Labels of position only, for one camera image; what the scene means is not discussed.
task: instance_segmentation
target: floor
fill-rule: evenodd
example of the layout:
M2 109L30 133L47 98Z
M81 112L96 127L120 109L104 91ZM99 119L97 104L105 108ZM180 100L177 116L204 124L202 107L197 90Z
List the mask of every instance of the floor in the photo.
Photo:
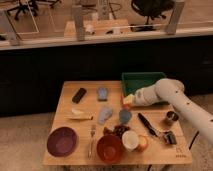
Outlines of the floor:
M8 3L0 3L0 8L9 8ZM131 0L110 0L112 3L122 5L112 5L115 10L117 19L127 19L129 24L144 24L146 18L138 15L131 9ZM182 12L178 28L197 28L205 26L213 26L213 1L212 0L186 0L185 7ZM33 38L48 38L48 37L63 37L66 22L73 19L72 5L74 0L62 0L62 3L57 3L54 8L49 5L38 2L38 16L33 17L29 12L26 14L20 13L19 21L14 20L16 11L11 12L10 20L13 23L17 33L22 39ZM84 19L91 20L91 13L95 12L97 7L84 10ZM169 22L171 11L166 11L163 14L167 16L165 20L158 18L151 21L155 24L156 29L164 29Z
M213 113L213 94L193 96L191 99ZM59 166L42 165L46 141L54 113L0 118L0 170L1 171L62 171ZM196 129L188 121L180 118L180 123L188 144ZM171 171L211 171L213 170L213 148L199 135L192 147L191 165L174 165ZM153 166L152 171L160 171L163 166ZM145 171L147 166L75 166L71 171Z

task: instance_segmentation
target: fork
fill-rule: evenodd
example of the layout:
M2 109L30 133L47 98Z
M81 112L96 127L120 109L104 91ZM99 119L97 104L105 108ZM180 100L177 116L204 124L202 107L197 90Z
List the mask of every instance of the fork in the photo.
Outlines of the fork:
M92 149L93 149L93 144L94 144L95 131L96 131L96 125L92 125L91 130L90 130L90 135L91 135L90 148L89 148L89 151L88 151L88 157L89 158L92 156Z

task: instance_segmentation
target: bowl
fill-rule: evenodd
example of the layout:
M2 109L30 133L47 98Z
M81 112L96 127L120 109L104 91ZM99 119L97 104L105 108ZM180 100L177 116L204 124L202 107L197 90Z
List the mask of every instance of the bowl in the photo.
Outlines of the bowl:
M47 150L55 157L65 157L74 152L76 144L76 132L69 127L60 127L48 137Z
M123 144L120 138L113 134L104 135L97 144L97 153L106 164L119 163L123 155Z

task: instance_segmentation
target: apple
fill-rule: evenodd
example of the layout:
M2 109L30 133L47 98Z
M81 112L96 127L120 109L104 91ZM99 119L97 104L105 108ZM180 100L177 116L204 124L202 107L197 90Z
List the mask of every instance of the apple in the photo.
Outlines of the apple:
M136 148L138 152L143 152L148 147L148 139L143 135L139 135L139 145Z

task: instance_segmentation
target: dark wall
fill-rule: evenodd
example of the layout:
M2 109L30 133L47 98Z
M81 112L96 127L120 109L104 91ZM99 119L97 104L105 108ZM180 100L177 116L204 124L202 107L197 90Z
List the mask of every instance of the dark wall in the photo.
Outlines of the dark wall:
M0 116L55 110L65 80L152 71L212 93L213 36L0 51Z

